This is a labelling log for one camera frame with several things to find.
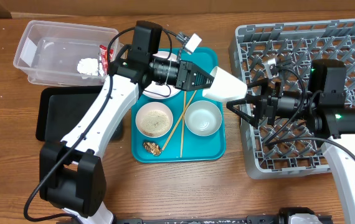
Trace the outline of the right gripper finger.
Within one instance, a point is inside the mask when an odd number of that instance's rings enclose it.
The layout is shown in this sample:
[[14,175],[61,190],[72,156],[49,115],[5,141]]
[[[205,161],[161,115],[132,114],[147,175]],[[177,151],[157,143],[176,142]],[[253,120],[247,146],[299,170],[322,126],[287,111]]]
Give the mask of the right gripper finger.
[[268,90],[268,83],[269,83],[269,79],[268,78],[263,78],[263,79],[260,79],[260,80],[257,80],[255,82],[247,84],[247,89],[249,90],[249,89],[251,89],[253,87],[259,86],[260,87],[260,92],[261,93],[266,93],[267,90]]
[[[249,114],[244,113],[243,111],[241,111],[235,107],[235,105],[243,105],[243,104],[252,104],[252,105],[256,106],[255,115],[250,116]],[[256,112],[256,110],[257,110],[257,106],[260,106],[261,104],[262,104],[262,97],[261,96],[247,95],[245,98],[228,101],[226,103],[226,108],[228,110],[230,110],[231,112],[235,113],[236,115],[238,115],[240,118],[242,118],[244,121],[246,121],[251,126],[257,128],[260,118],[259,118],[259,112]]]

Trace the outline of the white cup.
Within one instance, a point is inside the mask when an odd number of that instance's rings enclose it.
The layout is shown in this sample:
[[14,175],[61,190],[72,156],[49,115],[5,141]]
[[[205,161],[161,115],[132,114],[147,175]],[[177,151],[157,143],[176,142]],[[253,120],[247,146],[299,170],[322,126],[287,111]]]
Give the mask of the white cup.
[[210,75],[214,77],[214,80],[210,88],[202,91],[204,98],[226,103],[246,97],[247,85],[229,72],[216,66]]

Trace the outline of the grey-green bowl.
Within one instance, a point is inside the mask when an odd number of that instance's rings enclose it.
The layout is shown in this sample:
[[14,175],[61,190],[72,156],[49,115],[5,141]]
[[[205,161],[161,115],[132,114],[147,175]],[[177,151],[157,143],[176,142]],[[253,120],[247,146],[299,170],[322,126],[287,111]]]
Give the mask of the grey-green bowl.
[[184,119],[188,130],[197,136],[210,136],[222,125],[220,109],[205,100],[192,103],[186,110]]

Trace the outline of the small white rice bowl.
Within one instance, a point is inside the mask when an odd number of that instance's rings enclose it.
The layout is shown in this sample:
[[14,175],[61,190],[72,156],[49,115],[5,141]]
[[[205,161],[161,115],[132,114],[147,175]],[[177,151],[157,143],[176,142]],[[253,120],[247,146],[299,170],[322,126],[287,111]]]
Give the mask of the small white rice bowl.
[[135,116],[139,132],[149,138],[164,136],[172,127],[172,111],[163,103],[150,102],[143,105]]

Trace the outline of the red snack wrapper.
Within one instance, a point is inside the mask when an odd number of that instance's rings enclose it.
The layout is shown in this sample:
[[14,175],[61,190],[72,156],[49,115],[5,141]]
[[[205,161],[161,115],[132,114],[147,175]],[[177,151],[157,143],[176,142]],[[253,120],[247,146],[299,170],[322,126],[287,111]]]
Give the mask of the red snack wrapper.
[[98,73],[100,76],[104,77],[107,75],[108,58],[112,59],[112,56],[113,56],[113,49],[110,49],[109,53],[107,54],[107,47],[105,47],[104,45],[100,45],[99,69],[98,69]]

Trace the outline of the white napkin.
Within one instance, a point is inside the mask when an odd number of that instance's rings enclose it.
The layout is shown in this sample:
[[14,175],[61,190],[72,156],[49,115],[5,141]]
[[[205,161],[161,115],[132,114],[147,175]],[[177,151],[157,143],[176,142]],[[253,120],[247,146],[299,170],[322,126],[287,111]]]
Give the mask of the white napkin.
[[98,60],[95,58],[83,58],[78,62],[77,65],[78,73],[84,75],[98,76]]

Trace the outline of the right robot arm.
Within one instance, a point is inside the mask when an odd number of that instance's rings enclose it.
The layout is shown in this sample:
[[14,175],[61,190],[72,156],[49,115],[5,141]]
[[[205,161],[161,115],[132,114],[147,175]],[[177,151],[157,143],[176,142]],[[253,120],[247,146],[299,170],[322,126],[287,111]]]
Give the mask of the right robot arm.
[[302,119],[313,133],[310,141],[317,141],[338,190],[346,223],[355,223],[355,108],[345,106],[346,66],[334,59],[311,62],[308,83],[298,77],[301,90],[285,91],[283,83],[273,88],[268,83],[280,72],[298,76],[292,61],[270,59],[264,64],[267,77],[248,88],[259,87],[259,95],[241,96],[227,102],[227,108],[253,127],[262,118],[273,125],[277,118],[287,121]]

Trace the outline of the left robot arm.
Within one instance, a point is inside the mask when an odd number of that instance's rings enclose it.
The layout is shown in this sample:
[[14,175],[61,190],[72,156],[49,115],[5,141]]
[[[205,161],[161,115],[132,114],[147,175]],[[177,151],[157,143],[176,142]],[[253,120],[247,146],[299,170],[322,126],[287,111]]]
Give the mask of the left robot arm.
[[40,182],[34,195],[61,210],[73,223],[112,223],[103,199],[107,182],[102,157],[126,112],[143,91],[158,82],[194,92],[209,88],[213,76],[195,63],[157,57],[165,29],[138,21],[133,41],[107,60],[106,79],[96,100],[60,142],[46,142],[40,150]]

